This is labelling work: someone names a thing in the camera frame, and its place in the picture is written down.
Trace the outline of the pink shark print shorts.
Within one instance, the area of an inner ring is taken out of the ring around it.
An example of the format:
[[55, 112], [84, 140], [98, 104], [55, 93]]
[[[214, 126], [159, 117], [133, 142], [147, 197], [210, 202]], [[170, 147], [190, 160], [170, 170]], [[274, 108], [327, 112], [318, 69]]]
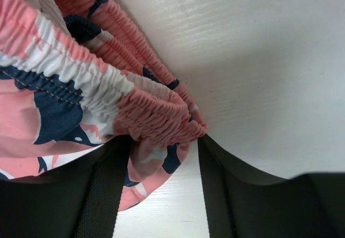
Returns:
[[142, 202], [207, 124], [114, 0], [1, 0], [1, 179], [134, 141], [119, 210]]

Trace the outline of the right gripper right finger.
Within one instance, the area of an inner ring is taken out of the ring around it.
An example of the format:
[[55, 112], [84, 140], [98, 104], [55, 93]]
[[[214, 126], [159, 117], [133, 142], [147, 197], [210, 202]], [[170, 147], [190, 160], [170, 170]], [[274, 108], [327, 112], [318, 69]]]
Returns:
[[344, 174], [284, 179], [198, 140], [211, 237], [344, 237]]

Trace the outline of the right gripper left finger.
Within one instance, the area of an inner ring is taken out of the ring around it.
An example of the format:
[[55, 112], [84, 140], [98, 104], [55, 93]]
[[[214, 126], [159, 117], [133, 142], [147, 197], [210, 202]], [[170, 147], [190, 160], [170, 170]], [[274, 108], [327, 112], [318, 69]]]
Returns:
[[112, 237], [131, 139], [39, 176], [1, 181], [1, 237]]

